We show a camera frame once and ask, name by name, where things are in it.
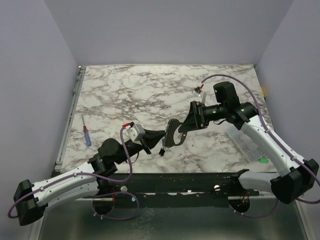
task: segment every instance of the gray wall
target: gray wall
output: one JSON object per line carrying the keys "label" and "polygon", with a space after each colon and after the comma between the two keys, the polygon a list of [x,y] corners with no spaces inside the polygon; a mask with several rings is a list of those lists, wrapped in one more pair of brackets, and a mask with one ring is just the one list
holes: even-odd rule
{"label": "gray wall", "polygon": [[[320,164],[320,1],[295,0],[256,68],[277,133]],[[305,194],[318,200],[316,185]],[[320,206],[308,205],[320,239]]]}
{"label": "gray wall", "polygon": [[257,64],[292,0],[45,0],[80,65]]}
{"label": "gray wall", "polygon": [[50,176],[79,72],[43,0],[1,1],[0,239],[30,227],[7,218],[20,181]]}

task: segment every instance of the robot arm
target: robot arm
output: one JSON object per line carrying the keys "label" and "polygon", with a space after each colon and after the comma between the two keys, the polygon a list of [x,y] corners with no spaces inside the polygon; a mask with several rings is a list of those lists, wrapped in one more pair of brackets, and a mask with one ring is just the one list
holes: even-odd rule
{"label": "robot arm", "polygon": [[[319,165],[314,159],[305,158],[290,148],[258,115],[257,109],[249,102],[240,103],[232,83],[220,82],[213,86],[217,105],[205,106],[203,102],[191,102],[189,114],[179,128],[180,133],[205,129],[209,122],[224,119],[249,136],[270,158],[277,173],[262,173],[243,170],[238,178],[244,189],[273,193],[281,202],[289,204],[313,187],[315,179],[300,164],[315,175]],[[291,158],[276,142],[280,142],[295,157]]]}
{"label": "robot arm", "polygon": [[[156,146],[166,132],[146,130],[140,124],[132,122],[128,134],[130,140],[125,142],[125,146],[131,157],[141,150],[151,154],[150,149]],[[20,182],[13,197],[20,225],[35,222],[44,215],[44,212],[64,202],[91,197],[98,192],[108,192],[111,190],[109,181],[97,179],[91,174],[108,177],[118,170],[115,163],[121,164],[126,160],[124,146],[117,140],[109,138],[88,162],[71,171],[34,183],[28,179]],[[121,183],[126,179],[113,181]]]}

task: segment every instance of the white marble tabletop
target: white marble tabletop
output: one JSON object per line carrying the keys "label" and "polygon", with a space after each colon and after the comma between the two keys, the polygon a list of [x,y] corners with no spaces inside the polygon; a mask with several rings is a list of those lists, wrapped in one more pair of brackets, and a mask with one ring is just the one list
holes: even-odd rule
{"label": "white marble tabletop", "polygon": [[[267,106],[252,65],[100,65],[86,68],[76,106],[71,133],[62,164],[62,172],[88,161],[108,138],[120,141],[121,126],[142,124],[148,130],[165,130],[170,119],[183,122],[190,102],[199,99],[192,89],[211,74],[228,74],[245,82],[257,97],[263,116],[271,124]],[[241,102],[251,102],[249,93],[231,79],[208,80],[206,106],[217,104],[213,85],[221,81],[234,84]],[[87,147],[81,116],[84,115],[92,146]],[[134,173],[213,173],[237,172],[247,168],[273,172],[274,166],[258,161],[248,163],[226,131],[227,122],[211,123],[207,129],[189,132],[181,146],[159,156],[162,143],[147,155],[141,152],[133,164]],[[127,173],[126,163],[117,165],[118,173]]]}

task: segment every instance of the black cable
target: black cable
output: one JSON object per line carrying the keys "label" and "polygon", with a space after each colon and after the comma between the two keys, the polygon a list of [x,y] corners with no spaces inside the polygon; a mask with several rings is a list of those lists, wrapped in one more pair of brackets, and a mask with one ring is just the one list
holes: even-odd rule
{"label": "black cable", "polygon": [[139,151],[138,151],[138,153],[137,153],[137,155],[136,155],[136,159],[132,162],[132,164],[134,164],[137,160],[138,160],[138,157],[139,157]]}
{"label": "black cable", "polygon": [[224,119],[224,120],[222,120],[221,122],[218,122],[218,123],[216,123],[217,121],[213,121],[213,123],[215,124],[215,125],[220,125],[220,124],[222,124],[223,122],[225,122],[226,121],[226,119]]}

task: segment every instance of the small white object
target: small white object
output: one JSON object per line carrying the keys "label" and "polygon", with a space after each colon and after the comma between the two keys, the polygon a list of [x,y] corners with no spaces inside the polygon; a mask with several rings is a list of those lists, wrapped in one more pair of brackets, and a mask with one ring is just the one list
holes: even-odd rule
{"label": "small white object", "polygon": [[142,140],[143,136],[146,134],[141,124],[133,125],[133,127],[130,127],[127,130],[127,133],[132,142],[140,142],[140,140]]}
{"label": "small white object", "polygon": [[218,192],[218,191],[221,190],[219,185],[214,185],[213,189],[214,189],[216,192]]}
{"label": "small white object", "polygon": [[122,186],[122,187],[120,188],[120,191],[123,192],[123,193],[128,192],[127,186]]}

